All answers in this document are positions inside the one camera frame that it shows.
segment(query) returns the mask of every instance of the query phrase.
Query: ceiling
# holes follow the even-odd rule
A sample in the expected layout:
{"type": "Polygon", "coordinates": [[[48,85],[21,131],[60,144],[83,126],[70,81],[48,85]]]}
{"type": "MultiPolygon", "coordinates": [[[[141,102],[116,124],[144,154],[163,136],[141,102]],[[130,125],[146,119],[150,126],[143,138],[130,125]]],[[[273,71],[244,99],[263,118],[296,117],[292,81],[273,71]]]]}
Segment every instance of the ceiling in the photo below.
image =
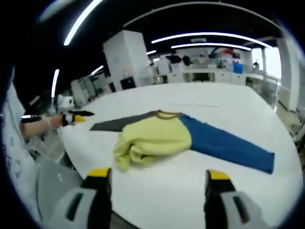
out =
{"type": "MultiPolygon", "coordinates": [[[[151,44],[152,40],[187,32],[228,32],[254,39],[281,36],[274,25],[242,10],[215,5],[188,5],[173,7],[153,13],[124,27],[132,19],[183,0],[103,0],[86,18],[69,46],[63,42],[75,20],[91,0],[70,0],[71,4],[44,23],[37,24],[39,14],[52,1],[38,1],[22,7],[22,20],[13,47],[16,63],[16,88],[28,87],[23,100],[29,101],[35,95],[51,88],[55,69],[60,69],[57,88],[69,85],[71,80],[90,74],[100,65],[107,63],[102,44],[122,29],[143,33],[147,50],[166,52],[170,46],[191,43],[193,37],[178,38],[151,44]]],[[[256,4],[236,3],[251,9],[269,19],[274,19],[268,11],[256,4]]],[[[207,42],[243,44],[237,38],[208,36],[207,42]]]]}

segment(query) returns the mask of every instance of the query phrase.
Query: white table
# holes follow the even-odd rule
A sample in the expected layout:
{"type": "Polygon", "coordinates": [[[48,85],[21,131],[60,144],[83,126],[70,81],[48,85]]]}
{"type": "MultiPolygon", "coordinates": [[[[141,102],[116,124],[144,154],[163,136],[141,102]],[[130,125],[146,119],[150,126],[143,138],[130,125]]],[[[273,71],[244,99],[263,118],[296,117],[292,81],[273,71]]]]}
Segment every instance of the white table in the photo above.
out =
{"type": "Polygon", "coordinates": [[[83,178],[93,168],[113,166],[113,210],[141,229],[204,229],[207,169],[226,172],[235,188],[261,207],[270,226],[280,224],[301,192],[302,171],[292,138],[267,103],[248,87],[222,83],[161,84],[109,94],[84,109],[95,116],[62,129],[66,151],[83,178]],[[112,156],[118,133],[89,129],[97,122],[157,109],[182,111],[275,152],[273,174],[191,150],[150,168],[118,171],[112,156]]]}

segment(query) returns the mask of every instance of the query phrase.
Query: window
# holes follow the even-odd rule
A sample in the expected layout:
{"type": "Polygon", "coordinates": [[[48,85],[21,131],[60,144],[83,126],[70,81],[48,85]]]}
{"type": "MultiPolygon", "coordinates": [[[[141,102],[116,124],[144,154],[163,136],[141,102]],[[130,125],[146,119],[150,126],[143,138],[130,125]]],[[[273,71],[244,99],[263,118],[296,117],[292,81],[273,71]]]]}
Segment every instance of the window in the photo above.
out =
{"type": "Polygon", "coordinates": [[[263,52],[261,48],[255,48],[251,51],[253,63],[258,62],[259,70],[263,69],[263,52]]]}
{"type": "Polygon", "coordinates": [[[266,72],[278,79],[282,77],[280,52],[277,47],[266,48],[266,72]]]}

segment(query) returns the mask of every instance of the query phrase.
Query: blue bin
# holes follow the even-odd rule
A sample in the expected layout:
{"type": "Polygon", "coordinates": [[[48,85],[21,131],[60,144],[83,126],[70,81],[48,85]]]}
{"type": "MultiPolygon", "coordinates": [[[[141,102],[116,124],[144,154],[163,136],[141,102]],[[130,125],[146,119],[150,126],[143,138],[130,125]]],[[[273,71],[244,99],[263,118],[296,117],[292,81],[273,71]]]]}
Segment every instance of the blue bin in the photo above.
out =
{"type": "Polygon", "coordinates": [[[233,63],[233,71],[238,74],[243,74],[244,66],[240,63],[233,63]]]}

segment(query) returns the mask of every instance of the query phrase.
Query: white cabinet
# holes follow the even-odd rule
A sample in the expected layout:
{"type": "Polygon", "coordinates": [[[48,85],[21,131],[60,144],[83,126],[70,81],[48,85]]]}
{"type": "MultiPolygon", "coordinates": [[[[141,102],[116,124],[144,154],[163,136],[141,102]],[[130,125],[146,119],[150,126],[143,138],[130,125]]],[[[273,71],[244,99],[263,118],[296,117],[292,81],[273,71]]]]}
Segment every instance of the white cabinet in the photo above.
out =
{"type": "Polygon", "coordinates": [[[215,71],[215,83],[232,83],[230,73],[215,71]]]}
{"type": "Polygon", "coordinates": [[[87,102],[88,98],[84,94],[84,91],[82,90],[78,80],[73,80],[71,82],[71,91],[73,94],[74,101],[78,106],[82,106],[87,102]]]}
{"type": "Polygon", "coordinates": [[[246,85],[246,76],[244,74],[231,73],[232,84],[235,85],[246,85]]]}
{"type": "Polygon", "coordinates": [[[183,73],[169,73],[167,74],[168,83],[184,83],[183,73]]]}
{"type": "Polygon", "coordinates": [[[171,72],[168,60],[165,57],[160,58],[160,60],[157,61],[156,63],[157,63],[160,75],[167,75],[168,73],[171,72]]]}

